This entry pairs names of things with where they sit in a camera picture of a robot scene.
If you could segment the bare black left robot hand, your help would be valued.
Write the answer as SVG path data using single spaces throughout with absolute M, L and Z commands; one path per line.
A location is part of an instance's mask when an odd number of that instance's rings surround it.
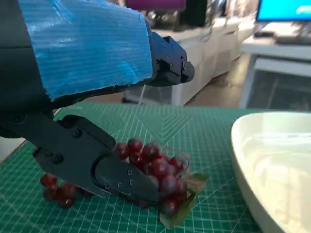
M 154 183 L 113 152 L 116 141 L 84 117 L 53 111 L 140 85 L 194 77 L 186 51 L 151 31 L 138 11 L 104 0 L 0 3 L 0 134 L 36 146 L 40 167 L 103 197 L 106 189 L 156 203 Z

